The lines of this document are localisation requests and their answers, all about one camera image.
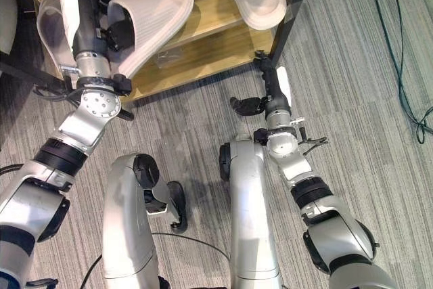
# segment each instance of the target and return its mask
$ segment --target black cable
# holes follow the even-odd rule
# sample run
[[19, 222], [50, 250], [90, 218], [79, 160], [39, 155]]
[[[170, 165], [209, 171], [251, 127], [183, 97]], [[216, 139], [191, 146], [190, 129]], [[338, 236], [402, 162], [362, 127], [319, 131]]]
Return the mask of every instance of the black cable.
[[13, 172], [13, 171], [17, 171], [18, 169], [20, 169], [22, 167], [23, 164], [12, 164], [12, 165], [8, 165], [5, 167], [1, 167], [0, 168], [0, 176], [2, 176], [3, 174], [9, 173], [9, 172]]
[[382, 25], [382, 30], [384, 31], [384, 36], [386, 40], [386, 45], [388, 46], [388, 50], [390, 52], [392, 63], [394, 64], [396, 74], [397, 74], [397, 83], [398, 83], [398, 99], [400, 101], [400, 105], [402, 106], [405, 114], [409, 117], [409, 119], [414, 123], [417, 127], [415, 130], [415, 134], [417, 140], [420, 144], [423, 144], [426, 140], [426, 133], [433, 134], [433, 129], [427, 125], [427, 117], [431, 115], [433, 112], [433, 106], [426, 110], [423, 117], [418, 120], [415, 114], [412, 111], [412, 107], [410, 106], [409, 99], [407, 97], [405, 85], [403, 82], [403, 58], [404, 58], [404, 37], [403, 37], [403, 19], [401, 14], [400, 1], [396, 1], [397, 11], [398, 11], [398, 20], [400, 24], [400, 35], [401, 35], [401, 60], [400, 64], [397, 62], [394, 51], [391, 47], [390, 37], [388, 33], [388, 29], [386, 28], [384, 17], [382, 15], [382, 9], [379, 4], [379, 0], [374, 0], [375, 6], [379, 14], [380, 24]]
[[[83, 91], [86, 91], [86, 90], [107, 91], [108, 93], [116, 94], [116, 92], [114, 92], [110, 89], [102, 88], [102, 87], [81, 87], [81, 88], [75, 89], [69, 93], [59, 93], [59, 92], [52, 91], [52, 90], [50, 90], [46, 87], [43, 87], [43, 86], [35, 86], [33, 89], [33, 93], [38, 95], [40, 98], [45, 99], [47, 101], [51, 101], [51, 102], [61, 102], [61, 101], [66, 100], [77, 108], [79, 106], [80, 102], [73, 99], [73, 97], [82, 93]], [[54, 95], [45, 95], [44, 93], [42, 93], [42, 91], [46, 91], [46, 92], [52, 93]]]
[[[157, 236], [172, 236], [172, 237], [185, 238], [186, 240], [192, 240], [193, 242], [201, 243], [203, 245], [206, 245], [206, 246], [209, 246], [209, 247], [213, 248], [214, 250], [220, 252], [228, 261], [230, 261], [229, 256], [226, 253], [224, 253], [222, 250], [220, 250], [216, 246], [213, 246], [212, 244], [203, 242], [201, 240], [197, 240], [195, 238], [191, 238], [191, 237], [187, 237], [187, 236], [182, 236], [182, 235], [177, 235], [177, 234], [170, 234], [170, 233], [152, 233], [152, 235], [157, 235]], [[86, 276], [83, 279], [83, 282], [81, 283], [80, 289], [84, 289], [84, 287], [86, 286], [87, 280], [89, 279], [90, 273], [93, 271], [93, 269], [95, 268], [95, 266], [97, 265], [97, 263], [101, 260], [101, 258], [102, 258], [102, 255], [99, 255], [98, 258], [95, 260], [95, 262], [93, 262], [93, 264], [90, 266], [89, 270], [86, 273]]]
[[102, 259], [102, 254], [96, 258], [95, 262], [93, 262], [93, 264], [90, 266], [89, 270], [87, 270], [87, 273], [84, 276], [83, 282], [81, 283], [80, 289], [84, 289], [84, 287], [86, 286], [87, 280], [90, 277], [90, 273], [93, 271], [93, 269], [95, 268], [95, 266], [98, 264], [98, 262], [101, 259]]
[[222, 250], [220, 250], [216, 246], [213, 246], [212, 244], [203, 242], [202, 240], [197, 240], [195, 238], [191, 238], [191, 237], [187, 237], [187, 236], [182, 236], [182, 235], [177, 235], [177, 234], [170, 234], [170, 233], [152, 233], [152, 235], [173, 236], [173, 237], [185, 238], [186, 240], [192, 240], [193, 242], [201, 243], [203, 245], [206, 245], [206, 246], [209, 246], [209, 247], [213, 248], [217, 252], [220, 252], [230, 262], [229, 255], [227, 255], [226, 253], [224, 253]]

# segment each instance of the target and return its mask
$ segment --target shoe rack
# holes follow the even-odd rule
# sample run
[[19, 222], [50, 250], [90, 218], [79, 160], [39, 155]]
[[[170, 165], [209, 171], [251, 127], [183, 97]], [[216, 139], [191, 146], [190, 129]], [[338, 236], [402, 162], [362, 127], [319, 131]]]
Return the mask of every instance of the shoe rack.
[[[289, 20], [294, 20], [296, 12], [297, 8], [291, 10]], [[277, 33], [287, 39], [284, 27], [279, 26]], [[255, 50], [269, 53], [275, 47], [273, 41], [270, 30], [252, 30], [244, 24], [234, 0], [195, 0], [185, 26], [136, 74], [133, 92], [125, 101], [251, 62]]]

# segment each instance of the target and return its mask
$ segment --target gray carpet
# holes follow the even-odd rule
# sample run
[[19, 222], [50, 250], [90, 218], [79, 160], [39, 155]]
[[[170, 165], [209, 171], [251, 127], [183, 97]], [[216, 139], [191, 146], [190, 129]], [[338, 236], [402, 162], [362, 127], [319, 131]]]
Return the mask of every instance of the gray carpet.
[[[398, 40], [393, 0], [381, 0]], [[405, 19], [405, 81], [415, 113], [433, 103], [433, 0], [401, 0]], [[380, 242], [376, 262], [400, 288], [433, 288], [433, 137], [423, 146], [398, 103], [396, 77], [373, 0], [306, 0], [281, 63], [286, 66], [296, 116], [311, 137], [329, 137], [310, 161], [353, 215]], [[0, 165], [31, 158], [72, 109], [28, 94], [25, 83], [0, 82]], [[229, 186], [219, 178], [219, 146], [238, 131], [264, 125], [241, 118], [232, 95], [264, 93], [252, 66], [173, 89], [132, 105], [135, 121], [115, 120], [68, 194], [72, 205], [59, 234], [38, 246], [32, 279], [58, 277], [78, 288], [101, 253], [104, 187], [110, 163], [131, 152], [151, 154], [163, 177], [187, 192], [186, 235], [229, 251]], [[327, 288], [304, 248], [298, 208], [274, 166], [267, 168], [270, 216], [283, 282], [288, 288]], [[0, 187], [9, 181], [2, 177]], [[161, 220], [155, 231], [169, 231]], [[160, 274], [173, 288], [228, 286], [227, 262], [211, 249], [155, 238]], [[88, 288], [103, 288], [101, 264]]]

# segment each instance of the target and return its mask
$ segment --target cable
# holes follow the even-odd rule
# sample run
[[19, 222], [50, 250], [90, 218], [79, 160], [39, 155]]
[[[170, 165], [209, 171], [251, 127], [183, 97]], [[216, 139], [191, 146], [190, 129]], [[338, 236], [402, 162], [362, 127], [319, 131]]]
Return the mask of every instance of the cable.
[[12, 164], [12, 165], [8, 165], [5, 167], [1, 167], [0, 168], [0, 176], [2, 176], [3, 174], [9, 173], [9, 172], [13, 172], [13, 171], [17, 171], [18, 169], [20, 169], [22, 167], [23, 164]]
[[[220, 250], [216, 246], [213, 246], [212, 244], [203, 242], [201, 240], [197, 240], [195, 238], [191, 238], [191, 237], [187, 237], [187, 236], [182, 236], [182, 235], [177, 235], [177, 234], [170, 234], [170, 233], [152, 233], [152, 235], [157, 235], [157, 236], [172, 236], [172, 237], [185, 238], [186, 240], [192, 240], [193, 242], [201, 243], [203, 245], [206, 245], [206, 246], [209, 246], [209, 247], [213, 248], [217, 252], [220, 252], [228, 261], [230, 261], [229, 256], [226, 253], [224, 253], [222, 250]], [[80, 289], [84, 289], [84, 287], [86, 286], [87, 280], [89, 279], [90, 273], [93, 271], [93, 269], [98, 264], [98, 262], [101, 260], [101, 258], [102, 258], [102, 255], [99, 255], [98, 258], [95, 260], [95, 262], [93, 262], [93, 264], [90, 266], [89, 270], [86, 273], [86, 276], [83, 279], [83, 282], [81, 283]]]
[[191, 238], [191, 237], [187, 237], [187, 236], [182, 236], [182, 235], [177, 235], [177, 234], [170, 234], [170, 233], [152, 233], [152, 235], [173, 236], [173, 237], [185, 238], [186, 240], [192, 240], [193, 242], [201, 243], [203, 245], [209, 246], [210, 248], [213, 248], [217, 252], [220, 252], [230, 262], [229, 255], [227, 255], [226, 253], [224, 253], [222, 250], [220, 250], [216, 246], [213, 246], [212, 244], [203, 242], [202, 240], [197, 240], [195, 238]]
[[384, 31], [384, 36], [386, 40], [386, 45], [388, 46], [388, 50], [390, 52], [392, 63], [394, 64], [396, 74], [397, 74], [397, 82], [398, 82], [398, 99], [400, 101], [400, 105], [402, 106], [403, 110], [405, 111], [406, 115], [409, 117], [409, 119], [412, 121], [413, 124], [415, 124], [416, 130], [415, 134], [417, 137], [417, 140], [420, 144], [423, 144], [426, 140], [426, 133], [433, 134], [433, 129], [427, 125], [427, 117], [431, 115], [433, 112], [433, 106], [431, 106], [429, 109], [426, 110], [423, 117], [418, 120], [418, 118], [415, 116], [415, 114], [412, 111], [412, 107], [410, 106], [409, 99], [407, 97], [405, 85], [403, 82], [403, 58], [404, 58], [404, 37], [403, 37], [403, 19], [401, 14], [401, 7], [400, 7], [400, 1], [396, 1], [397, 5], [397, 11], [398, 11], [398, 20], [400, 24], [400, 35], [401, 35], [401, 60], [400, 64], [397, 62], [396, 56], [394, 54], [394, 51], [391, 47], [390, 37], [388, 33], [388, 29], [386, 28], [384, 17], [382, 15], [382, 9], [379, 4], [379, 0], [374, 0], [376, 9], [378, 10], [380, 24], [382, 25], [382, 30]]
[[84, 287], [86, 286], [87, 280], [90, 277], [90, 273], [93, 271], [93, 269], [95, 268], [95, 266], [98, 264], [98, 262], [101, 259], [102, 259], [102, 254], [96, 258], [95, 262], [93, 262], [93, 264], [90, 266], [89, 270], [87, 270], [87, 273], [84, 276], [83, 282], [81, 283], [80, 289], [84, 289]]

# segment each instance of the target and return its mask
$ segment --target black clamp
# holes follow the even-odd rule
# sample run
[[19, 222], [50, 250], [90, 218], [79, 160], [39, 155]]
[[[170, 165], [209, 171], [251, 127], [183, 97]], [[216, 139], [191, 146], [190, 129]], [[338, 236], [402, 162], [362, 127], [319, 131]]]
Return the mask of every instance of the black clamp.
[[270, 135], [274, 135], [281, 132], [288, 132], [296, 137], [296, 130], [294, 127], [281, 127], [272, 130], [260, 128], [258, 130], [255, 130], [254, 132], [254, 142], [257, 142], [260, 145], [265, 146], [268, 143], [268, 138]]
[[110, 86], [113, 87], [113, 92], [119, 96], [127, 96], [133, 90], [131, 80], [122, 74], [115, 74], [113, 78], [81, 77], [76, 82], [77, 89], [85, 88], [85, 85]]
[[265, 110], [268, 97], [250, 97], [246, 99], [237, 99], [236, 97], [230, 98], [230, 106], [233, 111], [242, 116], [252, 116], [260, 114]]

